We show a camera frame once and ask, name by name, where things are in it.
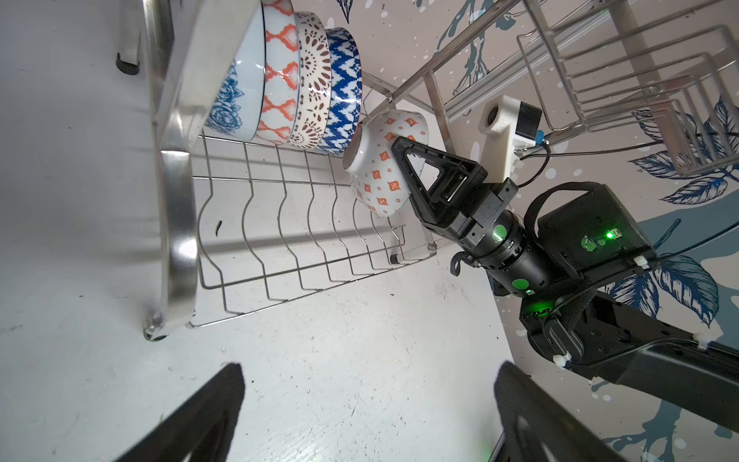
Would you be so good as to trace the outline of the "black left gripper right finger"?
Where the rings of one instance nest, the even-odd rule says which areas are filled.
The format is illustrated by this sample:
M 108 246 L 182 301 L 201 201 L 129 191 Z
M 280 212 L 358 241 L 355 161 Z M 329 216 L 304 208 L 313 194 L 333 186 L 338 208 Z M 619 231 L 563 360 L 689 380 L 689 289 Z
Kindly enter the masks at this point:
M 513 363 L 494 390 L 503 433 L 492 461 L 623 460 Z

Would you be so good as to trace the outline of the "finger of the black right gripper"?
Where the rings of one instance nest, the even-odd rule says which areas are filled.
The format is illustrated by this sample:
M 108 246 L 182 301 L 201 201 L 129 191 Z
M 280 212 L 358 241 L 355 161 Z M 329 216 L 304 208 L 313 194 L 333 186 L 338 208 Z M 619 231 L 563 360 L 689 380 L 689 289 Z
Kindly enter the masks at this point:
M 449 223 L 463 202 L 483 184 L 487 171 L 476 161 L 399 137 L 392 154 L 410 192 L 410 202 L 422 223 Z

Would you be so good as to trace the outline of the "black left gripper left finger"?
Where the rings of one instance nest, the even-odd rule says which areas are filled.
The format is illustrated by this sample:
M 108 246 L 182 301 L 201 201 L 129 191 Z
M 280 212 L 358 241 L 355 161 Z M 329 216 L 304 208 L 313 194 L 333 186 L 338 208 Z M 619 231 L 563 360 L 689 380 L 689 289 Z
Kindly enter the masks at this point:
M 224 461 L 239 419 L 246 383 L 242 366 L 229 363 L 121 461 Z

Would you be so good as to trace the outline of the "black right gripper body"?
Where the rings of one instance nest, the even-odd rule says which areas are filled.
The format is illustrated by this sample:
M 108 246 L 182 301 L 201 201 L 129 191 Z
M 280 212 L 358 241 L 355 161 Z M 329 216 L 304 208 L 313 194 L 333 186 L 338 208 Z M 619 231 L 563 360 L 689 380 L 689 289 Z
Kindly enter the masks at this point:
M 457 276 L 463 264 L 485 269 L 504 294 L 533 296 L 554 280 L 554 263 L 507 206 L 518 186 L 510 179 L 459 191 L 426 227 L 458 244 L 450 262 Z

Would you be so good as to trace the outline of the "green patterned ceramic bowl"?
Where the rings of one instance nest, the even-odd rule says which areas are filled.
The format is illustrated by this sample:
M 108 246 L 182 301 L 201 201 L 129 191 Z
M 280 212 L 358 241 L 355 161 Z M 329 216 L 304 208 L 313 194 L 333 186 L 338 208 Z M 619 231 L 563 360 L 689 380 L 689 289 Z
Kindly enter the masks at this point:
M 375 215 L 388 218 L 410 198 L 400 164 L 392 154 L 396 139 L 427 144 L 429 128 L 418 112 L 390 110 L 357 128 L 344 152 L 344 170 L 352 177 L 358 201 Z

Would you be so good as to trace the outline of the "blue geometric upturned bowl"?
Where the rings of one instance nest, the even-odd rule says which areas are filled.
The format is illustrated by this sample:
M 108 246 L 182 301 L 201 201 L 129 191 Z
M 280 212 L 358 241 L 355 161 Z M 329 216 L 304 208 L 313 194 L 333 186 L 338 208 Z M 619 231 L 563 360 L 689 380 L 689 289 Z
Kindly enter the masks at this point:
M 327 38 L 331 57 L 331 101 L 318 148 L 328 155 L 342 156 L 359 123 L 363 95 L 361 59 L 348 30 L 329 29 Z

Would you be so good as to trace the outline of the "white brown patterned bowl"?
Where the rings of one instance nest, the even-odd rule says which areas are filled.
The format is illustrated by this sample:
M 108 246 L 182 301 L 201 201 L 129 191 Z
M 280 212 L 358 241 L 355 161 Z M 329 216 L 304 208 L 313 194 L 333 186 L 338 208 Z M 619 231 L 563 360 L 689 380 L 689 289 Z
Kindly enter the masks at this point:
M 299 12 L 298 110 L 290 143 L 311 150 L 323 138 L 331 102 L 331 54 L 323 23 L 317 15 Z

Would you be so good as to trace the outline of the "red patterned ceramic bowl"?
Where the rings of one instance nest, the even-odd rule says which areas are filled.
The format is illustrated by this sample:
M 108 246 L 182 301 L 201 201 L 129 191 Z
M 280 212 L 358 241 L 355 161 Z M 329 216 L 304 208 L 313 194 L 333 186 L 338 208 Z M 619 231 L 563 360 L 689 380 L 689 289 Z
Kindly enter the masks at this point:
M 290 140 L 299 94 L 299 34 L 290 0 L 263 1 L 266 65 L 256 137 L 282 146 Z

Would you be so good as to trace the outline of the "stainless steel dish rack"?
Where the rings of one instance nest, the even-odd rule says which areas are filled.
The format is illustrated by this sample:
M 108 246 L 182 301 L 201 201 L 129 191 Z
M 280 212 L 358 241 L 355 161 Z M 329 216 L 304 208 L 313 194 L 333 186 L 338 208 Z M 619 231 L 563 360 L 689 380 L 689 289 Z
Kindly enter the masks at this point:
M 657 227 L 654 242 L 672 250 L 679 248 L 692 211 L 713 214 L 736 200 L 736 167 L 678 176 L 645 115 L 570 135 L 575 110 L 521 1 L 296 1 L 294 10 L 314 13 L 326 28 L 352 32 L 365 73 L 364 113 L 464 38 L 465 46 L 435 73 L 462 156 L 480 156 L 482 140 L 473 119 L 494 97 L 513 94 L 544 104 L 553 152 L 535 152 L 514 167 L 514 179 L 535 177 L 515 198 L 516 214 L 537 189 L 569 179 L 602 179 L 636 217 L 671 216 Z M 241 142 L 212 123 L 205 130 L 192 145 L 194 191 L 185 228 L 196 234 L 196 243 L 187 260 L 189 303 L 181 309 L 167 303 L 147 324 L 151 337 L 406 268 L 438 246 L 409 206 L 387 219 L 362 206 L 337 157 L 261 140 Z

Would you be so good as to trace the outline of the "blue floral ceramic bowl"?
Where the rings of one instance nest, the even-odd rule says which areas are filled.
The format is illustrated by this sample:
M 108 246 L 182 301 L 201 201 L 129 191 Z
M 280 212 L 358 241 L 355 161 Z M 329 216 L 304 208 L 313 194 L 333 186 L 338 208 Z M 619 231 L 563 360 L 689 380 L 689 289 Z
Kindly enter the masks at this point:
M 266 79 L 265 19 L 254 13 L 205 125 L 219 134 L 250 142 L 262 113 Z

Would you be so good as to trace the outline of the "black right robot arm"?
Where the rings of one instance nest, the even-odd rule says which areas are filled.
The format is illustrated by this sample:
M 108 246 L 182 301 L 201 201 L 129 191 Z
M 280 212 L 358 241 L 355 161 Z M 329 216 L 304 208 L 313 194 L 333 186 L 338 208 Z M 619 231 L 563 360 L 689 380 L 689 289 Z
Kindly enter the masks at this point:
M 497 295 L 517 296 L 535 352 L 737 429 L 737 351 L 638 308 L 655 297 L 650 282 L 698 291 L 679 276 L 679 254 L 658 255 L 608 186 L 564 183 L 570 202 L 543 214 L 540 194 L 518 217 L 509 209 L 517 185 L 488 182 L 477 162 L 408 138 L 391 152 L 421 224 L 459 246 L 451 272 L 481 268 Z

